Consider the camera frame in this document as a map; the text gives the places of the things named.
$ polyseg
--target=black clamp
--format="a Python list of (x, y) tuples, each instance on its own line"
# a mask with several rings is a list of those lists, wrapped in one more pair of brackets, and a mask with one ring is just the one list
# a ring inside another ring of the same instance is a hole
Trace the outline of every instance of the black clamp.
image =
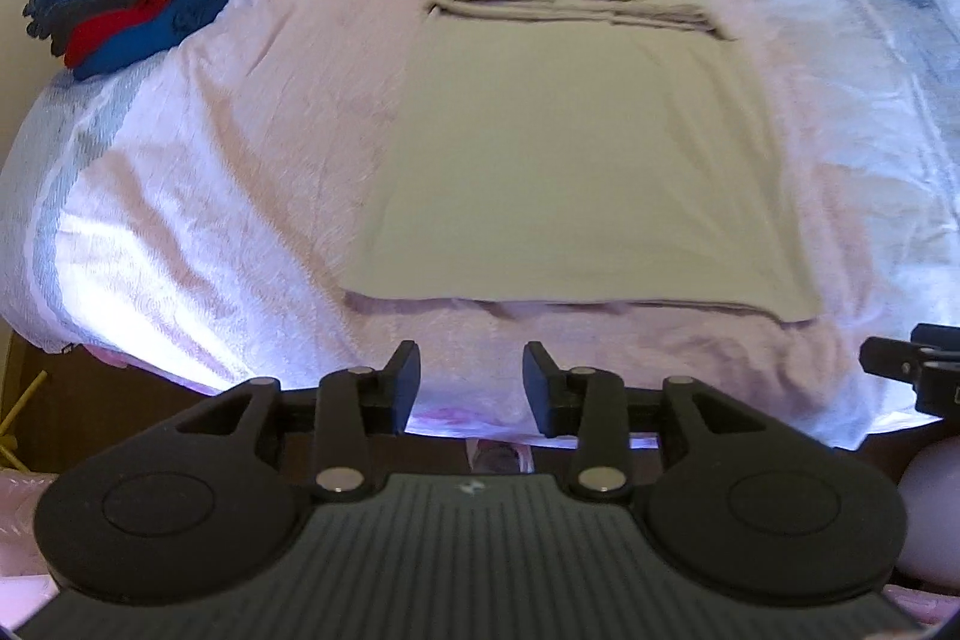
[(960, 329), (921, 323), (909, 342), (871, 336), (860, 348), (860, 366), (911, 384), (920, 413), (960, 419)]
[[(110, 602), (174, 603), (229, 587), (287, 550), (319, 501), (371, 486), (368, 434), (399, 434), (419, 389), (419, 348), (334, 372), (318, 389), (254, 378), (61, 476), (35, 514), (61, 586)], [(277, 473), (283, 436), (313, 432), (315, 479)]]
[[(561, 370), (531, 342), (523, 381), (541, 434), (579, 437), (568, 491), (627, 504), (664, 560), (713, 590), (817, 605), (890, 575), (906, 517), (871, 467), (693, 378), (625, 389), (611, 372)], [(632, 486), (630, 432), (659, 437), (664, 475), (654, 485)]]

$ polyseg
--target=ridged gray surface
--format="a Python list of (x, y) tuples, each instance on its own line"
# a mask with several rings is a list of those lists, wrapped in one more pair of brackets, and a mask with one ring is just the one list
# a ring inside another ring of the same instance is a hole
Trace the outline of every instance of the ridged gray surface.
[(392, 477), (318, 510), (233, 591), (169, 608), (60, 595), (23, 640), (863, 640), (913, 624), (880, 597), (774, 610), (662, 563), (624, 509), (553, 477)]

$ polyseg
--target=pink fabric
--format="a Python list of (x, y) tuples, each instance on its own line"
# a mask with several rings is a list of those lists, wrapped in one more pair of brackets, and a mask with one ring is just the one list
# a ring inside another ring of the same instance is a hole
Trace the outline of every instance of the pink fabric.
[[(694, 375), (856, 447), (881, 415), (912, 408), (909, 386), (864, 376), (856, 354), (870, 333), (904, 333), (922, 287), (891, 290), (868, 207), (851, 205), (857, 177), (885, 182), (863, 139), (873, 97), (895, 97), (885, 106), (908, 133), (910, 76), (848, 1), (710, 3), (767, 86), (822, 319), (784, 327), (750, 311), (345, 295), (337, 274), (390, 143), (424, 0), (232, 0), (170, 52), (70, 191), (56, 234), (64, 308), (104, 344), (210, 391), (257, 375), (315, 386), (344, 366), (383, 365), (415, 339), (421, 434), (538, 439), (520, 356), (539, 339), (560, 365), (605, 367), (632, 386)], [(848, 119), (861, 143), (843, 149), (862, 164), (835, 162)], [(896, 232), (883, 247), (901, 282), (916, 236)]]
[(117, 353), (115, 350), (108, 350), (107, 348), (97, 347), (96, 345), (83, 345), (83, 347), (85, 347), (88, 353), (93, 355), (95, 359), (102, 360), (107, 366), (115, 366), (117, 369), (126, 369), (130, 366), (127, 357), (121, 353)]

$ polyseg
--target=bed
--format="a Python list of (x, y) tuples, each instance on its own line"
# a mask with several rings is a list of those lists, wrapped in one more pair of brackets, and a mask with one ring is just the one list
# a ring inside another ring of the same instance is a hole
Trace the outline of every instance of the bed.
[(824, 315), (389, 302), (337, 285), (422, 0), (231, 0), (107, 78), (56, 77), (0, 175), (0, 314), (216, 393), (424, 354), (409, 431), (538, 442), (520, 351), (632, 386), (694, 375), (832, 445), (925, 423), (857, 366), (868, 335), (960, 324), (960, 0), (716, 0), (784, 137)]

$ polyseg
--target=round pad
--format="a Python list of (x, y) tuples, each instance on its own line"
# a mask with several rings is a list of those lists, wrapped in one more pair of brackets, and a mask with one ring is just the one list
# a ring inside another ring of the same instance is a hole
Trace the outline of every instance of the round pad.
[(827, 528), (840, 513), (840, 497), (819, 477), (764, 472), (730, 490), (733, 517), (757, 531), (791, 537)]
[(809, 442), (711, 437), (653, 486), (647, 533), (678, 569), (765, 605), (823, 605), (889, 576), (906, 517), (896, 487)]
[(273, 562), (294, 533), (298, 503), (231, 440), (137, 438), (63, 475), (35, 516), (59, 583), (111, 602), (176, 603)]
[(189, 475), (158, 472), (114, 485), (104, 498), (104, 516), (120, 531), (165, 537), (203, 524), (213, 512), (214, 495)]

